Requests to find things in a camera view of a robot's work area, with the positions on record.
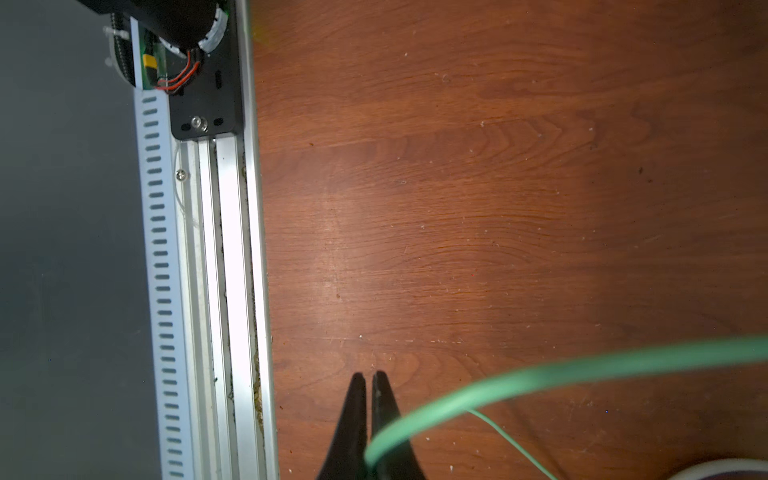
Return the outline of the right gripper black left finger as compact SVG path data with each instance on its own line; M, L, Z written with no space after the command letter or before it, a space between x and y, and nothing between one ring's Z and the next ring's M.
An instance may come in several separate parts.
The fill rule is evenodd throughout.
M361 373L355 373L317 479L366 479L364 451L367 442L366 382Z

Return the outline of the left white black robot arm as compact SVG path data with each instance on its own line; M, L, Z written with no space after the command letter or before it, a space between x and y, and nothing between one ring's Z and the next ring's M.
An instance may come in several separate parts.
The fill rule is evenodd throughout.
M216 0L81 0L98 14L136 19L181 51L213 52L225 36L230 2Z

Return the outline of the white over-ear headphones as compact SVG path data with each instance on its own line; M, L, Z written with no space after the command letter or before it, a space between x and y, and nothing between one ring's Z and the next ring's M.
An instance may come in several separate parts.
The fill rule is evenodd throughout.
M767 477L767 461L748 458L705 461L674 473L669 480L738 479L747 474Z

